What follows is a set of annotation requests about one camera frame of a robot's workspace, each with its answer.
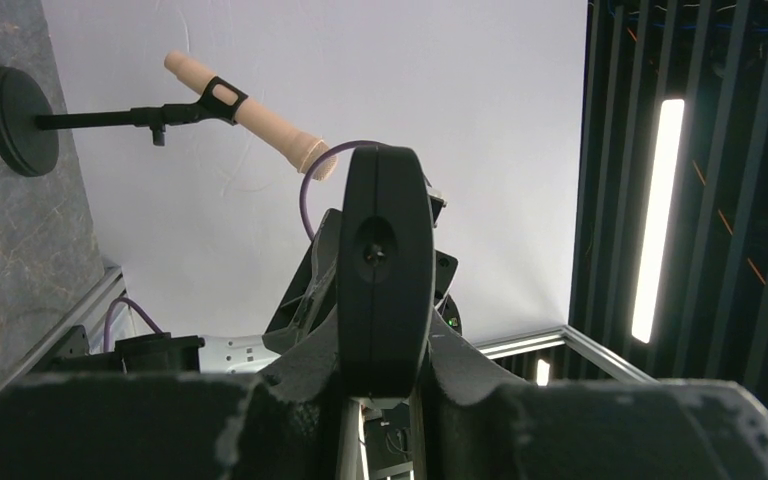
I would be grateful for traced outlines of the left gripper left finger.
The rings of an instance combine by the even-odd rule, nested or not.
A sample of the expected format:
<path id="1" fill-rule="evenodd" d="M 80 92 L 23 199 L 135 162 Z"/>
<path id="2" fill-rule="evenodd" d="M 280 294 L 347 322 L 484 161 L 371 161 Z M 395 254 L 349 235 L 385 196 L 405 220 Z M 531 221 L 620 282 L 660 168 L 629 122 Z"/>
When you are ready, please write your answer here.
<path id="1" fill-rule="evenodd" d="M 337 321 L 255 374 L 30 375 L 0 393 L 0 479 L 332 479 Z"/>

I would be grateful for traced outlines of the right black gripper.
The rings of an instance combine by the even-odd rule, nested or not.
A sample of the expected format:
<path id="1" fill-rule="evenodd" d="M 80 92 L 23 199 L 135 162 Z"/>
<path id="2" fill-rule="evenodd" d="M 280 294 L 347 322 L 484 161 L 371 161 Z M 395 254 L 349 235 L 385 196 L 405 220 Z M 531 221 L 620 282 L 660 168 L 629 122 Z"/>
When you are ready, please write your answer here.
<path id="1" fill-rule="evenodd" d="M 324 214 L 299 267 L 265 333 L 265 347 L 283 354 L 317 329 L 336 305 L 336 259 L 342 212 L 329 209 Z M 436 278 L 434 307 L 455 332 L 462 332 L 461 315 L 449 291 L 458 260 L 435 252 Z"/>

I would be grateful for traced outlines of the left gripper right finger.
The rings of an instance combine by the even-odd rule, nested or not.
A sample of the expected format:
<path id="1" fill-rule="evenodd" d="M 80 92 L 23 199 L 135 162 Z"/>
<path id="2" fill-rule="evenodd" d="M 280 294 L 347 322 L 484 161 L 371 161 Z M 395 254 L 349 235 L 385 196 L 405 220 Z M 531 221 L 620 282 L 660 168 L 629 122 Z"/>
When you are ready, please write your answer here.
<path id="1" fill-rule="evenodd" d="M 768 479 L 768 410 L 724 381 L 527 382 L 431 322 L 420 479 Z"/>

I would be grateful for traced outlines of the black slim remote control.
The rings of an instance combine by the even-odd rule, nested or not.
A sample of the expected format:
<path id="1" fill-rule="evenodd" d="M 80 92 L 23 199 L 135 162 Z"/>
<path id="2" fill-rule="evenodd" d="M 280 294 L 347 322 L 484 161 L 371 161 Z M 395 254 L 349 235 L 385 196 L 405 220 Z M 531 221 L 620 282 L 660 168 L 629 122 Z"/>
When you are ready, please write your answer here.
<path id="1" fill-rule="evenodd" d="M 416 153 L 356 149 L 336 273 L 339 370 L 349 396 L 411 394 L 425 355 L 434 281 L 433 216 Z"/>

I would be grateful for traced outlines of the beige foam microphone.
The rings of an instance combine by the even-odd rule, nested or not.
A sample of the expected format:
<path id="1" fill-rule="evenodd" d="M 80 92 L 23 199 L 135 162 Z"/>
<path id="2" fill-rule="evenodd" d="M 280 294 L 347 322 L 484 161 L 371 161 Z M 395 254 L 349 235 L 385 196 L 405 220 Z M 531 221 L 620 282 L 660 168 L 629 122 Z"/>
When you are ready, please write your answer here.
<path id="1" fill-rule="evenodd" d="M 283 155 L 302 174 L 323 181 L 337 164 L 329 146 L 264 107 L 215 74 L 207 66 L 180 52 L 171 51 L 164 67 L 182 84 L 200 95 L 199 103 L 217 118 L 239 124 Z"/>

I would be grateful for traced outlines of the black microphone stand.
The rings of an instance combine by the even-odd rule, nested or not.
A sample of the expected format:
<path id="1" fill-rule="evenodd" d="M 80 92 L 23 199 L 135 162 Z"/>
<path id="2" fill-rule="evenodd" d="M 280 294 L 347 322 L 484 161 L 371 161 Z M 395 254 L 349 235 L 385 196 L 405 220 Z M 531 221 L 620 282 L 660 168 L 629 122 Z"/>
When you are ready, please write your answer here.
<path id="1" fill-rule="evenodd" d="M 198 101 L 130 110 L 55 114 L 40 85 L 23 70 L 0 66 L 0 156 L 17 174 L 41 177 L 52 172 L 59 158 L 60 130 L 134 126 L 147 128 L 154 145 L 165 145 L 168 126 L 204 120 L 236 123 L 235 114 L 248 96 L 215 76 Z"/>

